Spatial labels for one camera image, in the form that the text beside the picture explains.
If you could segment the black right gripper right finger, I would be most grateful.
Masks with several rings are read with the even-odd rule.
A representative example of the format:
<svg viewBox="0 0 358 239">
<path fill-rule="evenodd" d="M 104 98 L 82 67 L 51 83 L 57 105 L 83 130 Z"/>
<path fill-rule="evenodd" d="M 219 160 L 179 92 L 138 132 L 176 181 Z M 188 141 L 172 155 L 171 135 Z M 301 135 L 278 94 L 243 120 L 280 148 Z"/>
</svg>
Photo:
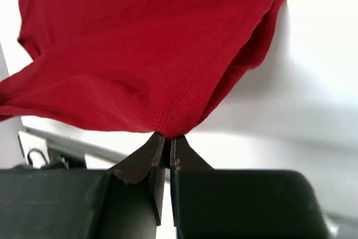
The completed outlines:
<svg viewBox="0 0 358 239">
<path fill-rule="evenodd" d="M 216 170 L 184 136 L 171 140 L 178 238 L 329 238 L 310 182 L 292 170 Z"/>
</svg>

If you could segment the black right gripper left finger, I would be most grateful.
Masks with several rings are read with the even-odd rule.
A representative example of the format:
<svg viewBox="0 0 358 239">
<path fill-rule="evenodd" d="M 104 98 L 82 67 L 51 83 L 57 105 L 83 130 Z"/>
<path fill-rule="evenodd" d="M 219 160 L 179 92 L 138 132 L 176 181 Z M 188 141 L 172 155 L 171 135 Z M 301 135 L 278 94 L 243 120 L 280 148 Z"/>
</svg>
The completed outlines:
<svg viewBox="0 0 358 239">
<path fill-rule="evenodd" d="M 155 238 L 166 139 L 154 133 L 105 170 L 1 171 L 2 238 Z"/>
</svg>

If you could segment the red t shirt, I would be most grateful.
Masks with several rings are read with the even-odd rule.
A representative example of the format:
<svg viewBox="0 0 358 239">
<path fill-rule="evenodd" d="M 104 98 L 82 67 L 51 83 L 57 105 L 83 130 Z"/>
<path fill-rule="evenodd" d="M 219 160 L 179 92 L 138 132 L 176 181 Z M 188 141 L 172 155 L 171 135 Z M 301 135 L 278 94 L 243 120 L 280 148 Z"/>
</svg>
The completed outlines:
<svg viewBox="0 0 358 239">
<path fill-rule="evenodd" d="M 284 0 L 18 0 L 32 63 L 1 119 L 186 134 L 264 60 Z"/>
</svg>

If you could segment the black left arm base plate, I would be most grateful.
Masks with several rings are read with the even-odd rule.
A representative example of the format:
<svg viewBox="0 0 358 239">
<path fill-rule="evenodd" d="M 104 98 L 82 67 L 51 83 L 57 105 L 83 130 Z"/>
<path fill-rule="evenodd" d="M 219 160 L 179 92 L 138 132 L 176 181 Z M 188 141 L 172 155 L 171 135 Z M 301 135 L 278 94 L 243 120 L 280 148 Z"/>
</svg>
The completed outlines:
<svg viewBox="0 0 358 239">
<path fill-rule="evenodd" d="M 45 153 L 38 148 L 30 148 L 25 155 L 27 164 L 38 170 L 53 170 L 53 169 L 86 169 L 86 162 L 84 160 L 73 158 L 66 154 L 56 154 L 52 157 L 46 158 Z"/>
</svg>

